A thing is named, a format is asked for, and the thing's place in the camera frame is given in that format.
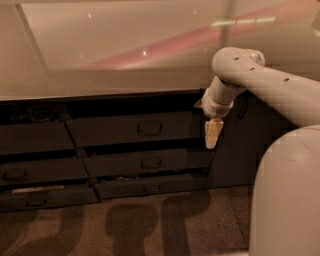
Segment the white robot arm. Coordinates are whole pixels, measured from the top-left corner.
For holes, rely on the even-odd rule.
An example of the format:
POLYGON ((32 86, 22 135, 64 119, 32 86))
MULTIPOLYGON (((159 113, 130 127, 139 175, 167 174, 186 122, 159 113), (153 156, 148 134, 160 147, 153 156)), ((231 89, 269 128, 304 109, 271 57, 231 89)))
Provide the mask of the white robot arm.
POLYGON ((244 91, 275 109, 298 127, 320 124, 320 82, 271 69, 254 49, 222 48, 212 59, 214 78, 195 104, 203 110, 206 147, 215 147, 234 101, 244 91))

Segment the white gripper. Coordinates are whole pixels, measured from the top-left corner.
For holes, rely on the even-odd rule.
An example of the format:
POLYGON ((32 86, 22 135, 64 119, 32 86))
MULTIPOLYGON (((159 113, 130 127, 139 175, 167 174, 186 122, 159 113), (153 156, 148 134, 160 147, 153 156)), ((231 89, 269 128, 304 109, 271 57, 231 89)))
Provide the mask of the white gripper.
POLYGON ((206 89, 202 98, 194 104, 194 107, 202 109, 208 118, 215 118, 205 122, 206 147, 208 149, 213 149, 216 146, 218 137, 224 125, 224 122, 221 119, 228 115, 233 104, 222 105, 215 102, 209 96, 209 90, 206 89))

